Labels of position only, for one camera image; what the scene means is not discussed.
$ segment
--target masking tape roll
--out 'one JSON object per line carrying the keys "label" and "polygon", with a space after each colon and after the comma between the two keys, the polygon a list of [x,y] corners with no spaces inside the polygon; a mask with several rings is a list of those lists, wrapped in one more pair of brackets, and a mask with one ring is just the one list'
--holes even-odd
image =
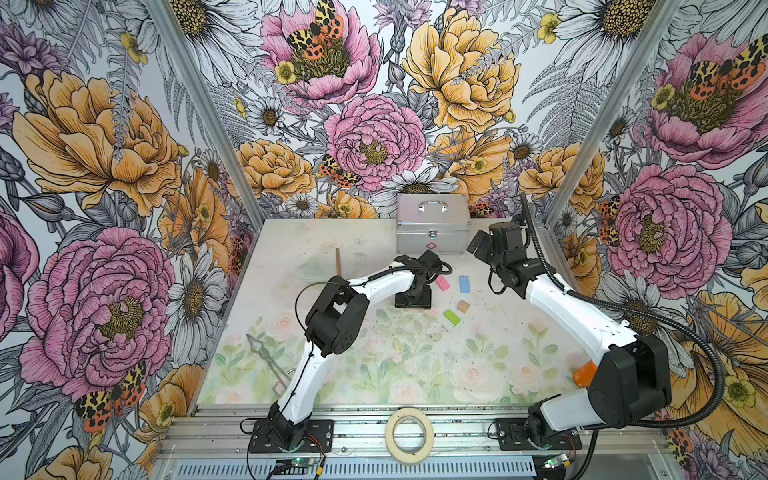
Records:
{"label": "masking tape roll", "polygon": [[[404,452],[395,443],[395,427],[408,418],[416,420],[424,430],[424,446],[417,452]],[[435,430],[432,428],[432,422],[429,421],[427,415],[424,415],[419,409],[408,407],[398,410],[389,417],[386,423],[384,439],[386,440],[386,449],[389,450],[389,454],[395,460],[407,465],[415,465],[423,462],[432,451],[432,447],[435,444]]]}

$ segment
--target wall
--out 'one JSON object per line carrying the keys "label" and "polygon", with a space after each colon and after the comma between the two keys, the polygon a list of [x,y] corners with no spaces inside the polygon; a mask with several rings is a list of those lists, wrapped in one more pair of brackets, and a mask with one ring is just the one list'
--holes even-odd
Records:
{"label": "wall", "polygon": [[[723,360],[720,407],[667,433],[692,479],[768,478],[768,5],[742,12],[746,4],[680,9],[673,26],[690,31],[670,36],[675,48],[659,47],[606,133],[592,170],[604,166],[597,203],[584,207],[588,175],[554,223],[583,293],[689,324]],[[725,70],[722,81],[721,67],[745,50],[752,66]],[[707,83],[707,67],[720,79]],[[541,192],[542,170],[523,173],[524,192]],[[713,368],[698,347],[608,313],[667,344],[673,401],[660,417],[682,418],[707,401]]]}
{"label": "wall", "polygon": [[[538,154],[555,156],[540,189],[559,184],[654,2],[263,0],[231,18],[243,33],[229,38],[196,23],[220,8],[182,3],[181,29],[268,216],[376,218],[396,215],[401,192],[464,194],[473,216],[507,217]],[[338,19],[314,38],[313,24],[331,23],[317,5]],[[610,34],[595,21],[603,10]],[[665,45],[689,29],[676,25]],[[602,195],[602,167],[583,209]]]}
{"label": "wall", "polygon": [[140,2],[0,15],[0,476],[146,479],[253,228]]}

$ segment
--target green chalk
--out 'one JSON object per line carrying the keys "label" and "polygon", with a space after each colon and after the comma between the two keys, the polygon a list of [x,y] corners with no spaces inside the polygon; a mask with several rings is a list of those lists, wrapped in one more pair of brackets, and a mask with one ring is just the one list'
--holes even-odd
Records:
{"label": "green chalk", "polygon": [[458,325],[458,323],[462,321],[462,319],[460,319],[458,315],[453,313],[451,310],[446,310],[442,313],[442,315],[447,318],[450,323],[453,323],[454,326]]}

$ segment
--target purple flower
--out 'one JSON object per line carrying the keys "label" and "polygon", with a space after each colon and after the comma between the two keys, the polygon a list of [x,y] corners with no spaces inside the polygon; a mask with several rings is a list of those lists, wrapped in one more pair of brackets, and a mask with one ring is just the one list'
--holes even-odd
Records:
{"label": "purple flower", "polygon": [[720,453],[717,442],[693,429],[688,435],[694,447],[692,456],[698,478],[739,480],[739,467],[734,465],[727,455]]}
{"label": "purple flower", "polygon": [[54,253],[29,289],[35,336],[22,350],[22,378],[79,399],[110,391],[141,361],[151,375],[170,350],[163,330],[174,281],[165,252],[129,228]]}
{"label": "purple flower", "polygon": [[13,68],[22,78],[32,73],[39,77],[43,71],[56,75],[67,69],[69,60],[44,38],[32,31],[25,34],[18,25],[0,22],[0,63]]}
{"label": "purple flower", "polygon": [[35,241],[12,216],[0,212],[0,341],[16,324],[24,303],[24,284],[38,268]]}
{"label": "purple flower", "polygon": [[380,0],[373,7],[379,12],[375,17],[376,25],[384,28],[405,22],[416,30],[421,24],[429,22],[432,0]]}
{"label": "purple flower", "polygon": [[655,283],[664,298],[692,295],[728,255],[733,231],[722,213],[710,175],[692,165],[644,167],[620,195],[608,261],[618,275],[630,270]]}
{"label": "purple flower", "polygon": [[343,21],[342,37],[329,40],[330,45],[323,46],[323,56],[316,60],[296,53],[286,40],[295,31],[310,28],[315,21],[314,6],[308,14],[296,11],[290,16],[281,9],[278,16],[266,15],[262,19],[262,49],[266,51],[262,62],[274,69],[277,81],[300,107],[317,109],[341,104],[376,84],[381,56],[378,36],[368,36],[354,8],[348,12],[338,0],[334,5]]}
{"label": "purple flower", "polygon": [[668,71],[657,76],[653,109],[642,131],[642,143],[655,151],[707,169],[727,166],[768,136],[768,75],[743,90],[728,86],[704,101],[691,97],[693,64],[721,65],[747,47],[746,42],[732,47],[732,38],[718,45],[715,37],[695,34],[667,63]]}
{"label": "purple flower", "polygon": [[18,111],[8,99],[8,94],[0,94],[0,131],[10,132],[13,125],[13,114]]}
{"label": "purple flower", "polygon": [[426,140],[419,116],[381,95],[356,97],[325,123],[328,154],[339,166],[361,177],[361,190],[381,189],[382,182],[404,170],[418,170]]}
{"label": "purple flower", "polygon": [[457,12],[466,10],[467,15],[479,17],[485,13],[485,4],[488,0],[449,0],[448,8],[455,8]]}

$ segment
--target white daisy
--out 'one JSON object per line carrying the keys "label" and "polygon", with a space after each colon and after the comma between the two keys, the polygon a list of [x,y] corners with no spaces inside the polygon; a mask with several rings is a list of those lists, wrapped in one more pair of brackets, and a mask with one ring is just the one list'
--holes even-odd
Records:
{"label": "white daisy", "polygon": [[263,134],[274,134],[286,126],[279,98],[259,98],[248,105],[248,124]]}
{"label": "white daisy", "polygon": [[293,195],[284,205],[296,218],[314,218],[317,213],[317,200],[308,194]]}
{"label": "white daisy", "polygon": [[310,13],[312,0],[261,0],[261,9],[264,11],[265,15],[278,12],[280,7],[283,7],[283,10],[285,10],[289,16],[293,16],[297,6],[302,12]]}
{"label": "white daisy", "polygon": [[[629,270],[624,272],[624,276],[616,276],[613,273],[603,275],[600,279],[600,286],[595,296],[600,300],[607,300],[613,303],[627,304],[633,308],[639,310],[647,310],[650,313],[665,316],[671,318],[680,323],[687,323],[687,321],[676,314],[673,310],[669,310],[658,306],[661,295],[659,294],[659,287],[646,283],[642,277],[634,277]],[[633,314],[625,314],[618,310],[601,309],[614,320],[627,320],[630,324],[630,328],[641,335],[653,334],[657,336],[661,341],[667,345],[667,352],[669,355],[670,370],[675,375],[684,379],[686,377],[686,369],[692,369],[694,367],[694,360],[690,358],[690,354],[685,351],[683,346],[679,344],[672,335],[671,331],[674,329],[656,323],[651,319],[646,319],[644,316],[638,316]]]}
{"label": "white daisy", "polygon": [[430,165],[418,176],[415,172],[405,170],[391,180],[382,182],[383,190],[372,196],[370,203],[382,216],[397,210],[397,194],[450,194],[458,190],[458,178],[437,179],[438,172],[437,165]]}
{"label": "white daisy", "polygon": [[526,162],[533,160],[533,157],[540,154],[544,149],[544,144],[534,134],[516,135],[509,146],[509,155],[515,162]]}
{"label": "white daisy", "polygon": [[[128,32],[138,39],[139,50],[156,53],[157,63],[168,78],[168,55],[147,3],[155,0],[118,0]],[[203,76],[215,85],[247,74],[242,63],[253,63],[249,52],[259,44],[258,4],[250,0],[168,0],[179,26],[189,41]]]}
{"label": "white daisy", "polygon": [[565,205],[565,208],[558,215],[558,221],[554,225],[554,235],[559,238],[568,238],[576,231],[578,223],[576,210],[571,205]]}
{"label": "white daisy", "polygon": [[701,13],[707,16],[700,30],[717,32],[717,43],[733,35],[734,47],[768,32],[768,2],[765,0],[705,0]]}
{"label": "white daisy", "polygon": [[211,268],[213,261],[214,249],[205,243],[200,247],[194,266],[190,254],[184,253],[181,256],[181,283],[174,283],[168,290],[170,302],[165,313],[169,320],[164,334],[173,332],[171,356],[176,365],[202,365],[214,346],[227,279],[218,263]]}
{"label": "white daisy", "polygon": [[13,15],[46,33],[69,33],[77,28],[82,13],[72,0],[8,0]]}
{"label": "white daisy", "polygon": [[584,69],[584,80],[611,83],[629,55],[656,0],[565,0],[558,12],[562,23],[554,34],[565,45],[555,63],[570,63],[568,75]]}
{"label": "white daisy", "polygon": [[630,126],[634,123],[636,117],[637,115],[635,115],[631,108],[626,105],[622,107],[621,114],[614,120],[611,127],[608,128],[605,140],[613,144],[621,142],[624,137],[627,136],[627,132],[629,131]]}

